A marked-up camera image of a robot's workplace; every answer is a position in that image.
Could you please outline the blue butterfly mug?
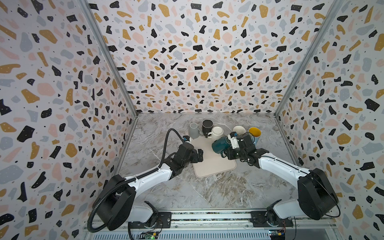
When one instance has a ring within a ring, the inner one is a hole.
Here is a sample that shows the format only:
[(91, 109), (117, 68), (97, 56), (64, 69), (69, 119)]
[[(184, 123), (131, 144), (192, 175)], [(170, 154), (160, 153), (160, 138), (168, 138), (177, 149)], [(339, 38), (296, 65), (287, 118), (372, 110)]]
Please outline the blue butterfly mug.
[(254, 145), (256, 145), (262, 134), (261, 130), (256, 127), (251, 127), (249, 128), (249, 133), (254, 136)]

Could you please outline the light green mug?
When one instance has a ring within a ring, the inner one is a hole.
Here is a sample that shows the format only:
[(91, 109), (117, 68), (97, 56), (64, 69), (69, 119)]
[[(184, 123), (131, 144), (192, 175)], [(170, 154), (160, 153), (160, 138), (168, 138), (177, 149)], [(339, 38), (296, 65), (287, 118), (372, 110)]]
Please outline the light green mug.
[(236, 132), (239, 136), (245, 134), (247, 131), (243, 126), (235, 126), (233, 131)]

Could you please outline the dark teal mug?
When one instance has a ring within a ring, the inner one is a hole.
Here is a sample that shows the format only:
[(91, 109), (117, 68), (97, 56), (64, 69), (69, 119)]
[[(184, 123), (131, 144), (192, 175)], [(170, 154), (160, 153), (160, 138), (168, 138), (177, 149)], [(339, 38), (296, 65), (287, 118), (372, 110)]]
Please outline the dark teal mug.
[(212, 143), (212, 149), (216, 154), (220, 154), (222, 158), (225, 157), (225, 150), (231, 147), (231, 141), (228, 137), (222, 137)]

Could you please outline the black mug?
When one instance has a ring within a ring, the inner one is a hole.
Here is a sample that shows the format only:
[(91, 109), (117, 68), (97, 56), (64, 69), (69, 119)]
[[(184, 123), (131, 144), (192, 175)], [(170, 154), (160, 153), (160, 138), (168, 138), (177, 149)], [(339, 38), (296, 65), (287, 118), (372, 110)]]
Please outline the black mug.
[(203, 120), (202, 122), (202, 132), (205, 138), (208, 138), (209, 133), (212, 131), (214, 126), (213, 121)]

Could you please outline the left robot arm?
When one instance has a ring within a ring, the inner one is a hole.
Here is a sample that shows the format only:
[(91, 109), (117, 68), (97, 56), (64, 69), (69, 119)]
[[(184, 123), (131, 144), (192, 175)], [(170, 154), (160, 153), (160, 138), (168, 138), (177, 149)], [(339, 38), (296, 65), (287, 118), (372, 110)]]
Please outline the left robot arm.
[(204, 151), (183, 143), (169, 155), (160, 167), (133, 177), (113, 176), (96, 198), (87, 221), (87, 230), (96, 233), (104, 228), (116, 230), (125, 222), (140, 223), (145, 228), (158, 225), (159, 211), (148, 201), (135, 204), (136, 198), (154, 186), (169, 181), (192, 163), (200, 163)]

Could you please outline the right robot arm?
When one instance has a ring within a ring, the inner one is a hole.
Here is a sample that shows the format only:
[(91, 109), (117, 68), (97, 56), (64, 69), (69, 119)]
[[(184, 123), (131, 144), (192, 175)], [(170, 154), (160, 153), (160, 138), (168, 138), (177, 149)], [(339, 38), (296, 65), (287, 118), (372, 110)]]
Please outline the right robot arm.
[(320, 220), (339, 206), (338, 197), (324, 171), (296, 166), (268, 150), (256, 148), (250, 133), (239, 136), (232, 132), (223, 140), (226, 146), (220, 152), (222, 158), (240, 160), (251, 167), (271, 172), (296, 188), (297, 199), (277, 200), (267, 207), (265, 219), (270, 226), (277, 226), (279, 220), (300, 216)]

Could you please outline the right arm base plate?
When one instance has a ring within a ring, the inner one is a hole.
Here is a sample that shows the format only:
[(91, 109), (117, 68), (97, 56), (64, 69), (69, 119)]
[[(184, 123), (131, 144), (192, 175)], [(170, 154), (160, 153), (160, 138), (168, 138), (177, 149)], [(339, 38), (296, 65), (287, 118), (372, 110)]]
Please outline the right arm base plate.
[(254, 228), (282, 228), (293, 227), (294, 222), (289, 218), (271, 217), (269, 211), (252, 211), (250, 222)]

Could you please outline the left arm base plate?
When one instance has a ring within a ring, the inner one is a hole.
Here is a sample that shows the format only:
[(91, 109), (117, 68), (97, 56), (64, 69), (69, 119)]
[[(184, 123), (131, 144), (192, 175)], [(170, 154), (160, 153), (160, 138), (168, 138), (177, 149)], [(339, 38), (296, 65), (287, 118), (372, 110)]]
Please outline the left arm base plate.
[(153, 214), (148, 221), (131, 222), (132, 229), (169, 229), (171, 227), (172, 212), (158, 212)]

